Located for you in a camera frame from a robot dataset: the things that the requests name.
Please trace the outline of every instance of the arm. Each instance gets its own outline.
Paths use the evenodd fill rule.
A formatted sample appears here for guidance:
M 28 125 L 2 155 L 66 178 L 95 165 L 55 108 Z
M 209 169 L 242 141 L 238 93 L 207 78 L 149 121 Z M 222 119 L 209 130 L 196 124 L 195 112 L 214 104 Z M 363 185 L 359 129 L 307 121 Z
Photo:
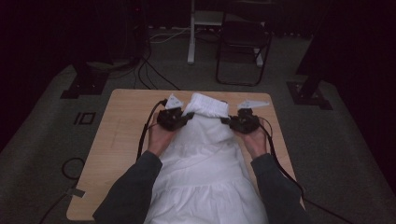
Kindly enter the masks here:
M 311 223 L 300 205 L 301 192 L 279 171 L 267 153 L 266 134 L 261 128 L 253 133 L 235 134 L 242 138 L 253 161 L 254 174 L 270 223 Z
M 272 155 L 261 155 L 251 166 L 270 223 L 311 223 L 300 204 L 300 190 L 282 175 Z
M 176 132 L 168 132 L 154 123 L 148 130 L 148 150 L 111 187 L 93 213 L 98 224 L 143 223 L 151 203 L 152 187 L 163 167 L 159 156 L 168 148 Z

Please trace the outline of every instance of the controller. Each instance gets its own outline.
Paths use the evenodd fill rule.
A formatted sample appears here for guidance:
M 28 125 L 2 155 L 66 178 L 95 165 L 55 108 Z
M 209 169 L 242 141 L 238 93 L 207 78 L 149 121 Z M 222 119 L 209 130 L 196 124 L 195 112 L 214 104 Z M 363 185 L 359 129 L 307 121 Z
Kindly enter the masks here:
M 238 116 L 230 116 L 229 118 L 220 118 L 221 123 L 227 124 L 231 129 L 239 133 L 252 133 L 260 127 L 259 117 L 253 115 L 253 110 L 239 109 Z
M 187 113 L 186 116 L 182 116 L 183 111 L 181 107 L 160 110 L 158 114 L 157 123 L 160 124 L 166 130 L 172 132 L 187 124 L 189 119 L 192 119 L 194 112 Z

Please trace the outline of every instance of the white fabric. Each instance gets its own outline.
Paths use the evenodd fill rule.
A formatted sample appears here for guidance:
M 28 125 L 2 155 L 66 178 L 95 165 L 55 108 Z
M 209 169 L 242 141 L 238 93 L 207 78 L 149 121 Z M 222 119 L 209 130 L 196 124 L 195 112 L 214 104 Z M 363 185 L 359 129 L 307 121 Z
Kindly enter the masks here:
M 187 112 L 193 119 L 161 156 L 145 223 L 268 223 L 233 132 L 218 119 L 228 105 L 195 93 Z

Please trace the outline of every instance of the gray sleeve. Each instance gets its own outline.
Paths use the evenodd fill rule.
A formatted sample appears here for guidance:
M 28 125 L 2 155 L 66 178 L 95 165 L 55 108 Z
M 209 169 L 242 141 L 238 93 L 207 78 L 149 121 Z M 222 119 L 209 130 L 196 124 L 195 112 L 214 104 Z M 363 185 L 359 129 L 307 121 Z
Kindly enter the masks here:
M 138 224 L 146 219 L 151 203 L 152 187 L 163 164 L 146 151 L 111 187 L 93 213 L 98 224 Z
M 251 162 L 270 223 L 311 223 L 300 205 L 301 192 L 276 166 L 271 154 Z

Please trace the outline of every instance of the hand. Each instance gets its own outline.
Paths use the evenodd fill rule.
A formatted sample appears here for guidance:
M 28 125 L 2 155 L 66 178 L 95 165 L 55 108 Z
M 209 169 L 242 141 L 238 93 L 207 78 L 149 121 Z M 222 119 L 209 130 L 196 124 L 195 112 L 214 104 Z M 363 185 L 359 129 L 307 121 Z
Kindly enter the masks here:
M 169 132 L 165 130 L 161 125 L 157 124 L 158 113 L 155 113 L 148 128 L 148 151 L 152 152 L 157 157 L 169 147 L 171 141 L 178 130 Z
M 264 126 L 263 119 L 260 119 L 260 124 Z M 251 159 L 254 160 L 257 157 L 267 153 L 267 138 L 264 130 L 261 127 L 252 133 L 244 134 L 236 131 L 234 131 L 234 133 L 244 141 Z

